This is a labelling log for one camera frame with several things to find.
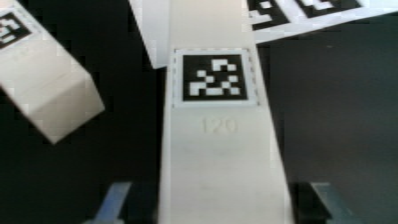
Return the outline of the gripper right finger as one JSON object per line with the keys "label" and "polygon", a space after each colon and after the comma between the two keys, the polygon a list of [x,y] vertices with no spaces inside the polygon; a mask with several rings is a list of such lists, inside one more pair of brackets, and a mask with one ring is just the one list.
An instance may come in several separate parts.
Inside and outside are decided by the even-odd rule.
{"label": "gripper right finger", "polygon": [[363,224],[329,182],[290,185],[297,224]]}

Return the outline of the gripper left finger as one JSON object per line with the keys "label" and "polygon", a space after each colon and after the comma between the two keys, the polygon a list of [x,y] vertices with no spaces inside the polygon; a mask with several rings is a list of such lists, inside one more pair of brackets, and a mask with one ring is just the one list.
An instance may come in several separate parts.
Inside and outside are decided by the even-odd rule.
{"label": "gripper left finger", "polygon": [[82,224],[157,224],[157,185],[114,182],[95,217]]}

